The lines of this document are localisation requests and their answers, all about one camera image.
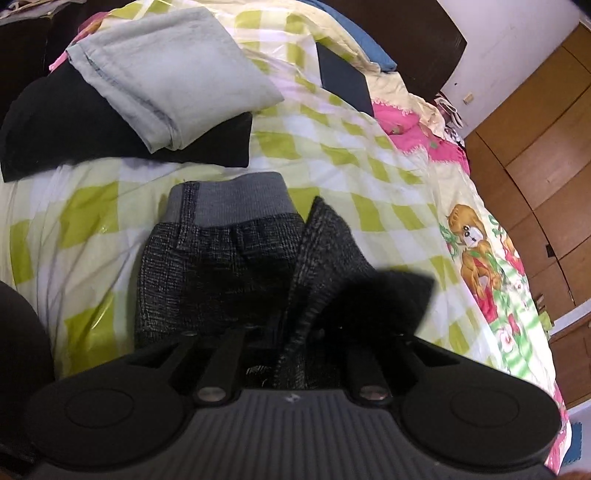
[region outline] yellow checkered fabric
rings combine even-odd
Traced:
[[[60,375],[132,349],[138,260],[170,189],[182,181],[224,180],[247,171],[281,173],[303,217],[315,195],[324,197],[374,266],[434,276],[439,289],[420,336],[501,365],[495,338],[440,235],[433,194],[424,182],[426,153],[395,150],[374,119],[320,87],[316,41],[354,64],[372,65],[359,48],[290,8],[291,1],[264,7],[137,0],[104,20],[102,28],[112,28],[205,5],[285,101],[254,116],[246,170],[108,158],[17,184],[9,209],[13,279],[47,325]]]

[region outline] blue pillow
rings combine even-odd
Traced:
[[[319,0],[300,0],[300,2],[320,8],[334,18],[355,39],[368,58],[379,65],[382,72],[393,72],[396,70],[396,62],[384,52],[384,49],[363,28]]]

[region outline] white wall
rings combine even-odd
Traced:
[[[466,136],[562,43],[579,22],[570,0],[439,0],[468,42],[443,88]],[[470,105],[463,103],[474,94]]]

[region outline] dark wooden headboard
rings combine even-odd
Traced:
[[[123,7],[132,0],[87,0],[69,4],[53,17],[31,18],[0,26],[0,124],[10,104],[34,80],[48,73],[78,32],[78,26],[97,12]]]
[[[408,90],[432,100],[466,40],[437,0],[322,0],[357,23],[398,63]]]

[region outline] black folded garment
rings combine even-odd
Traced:
[[[374,116],[365,75],[324,45],[316,43],[322,88],[359,112]]]
[[[107,100],[64,62],[12,103],[0,131],[0,167],[4,181],[104,157],[247,167],[251,126],[252,114],[242,113],[183,150],[152,154]]]

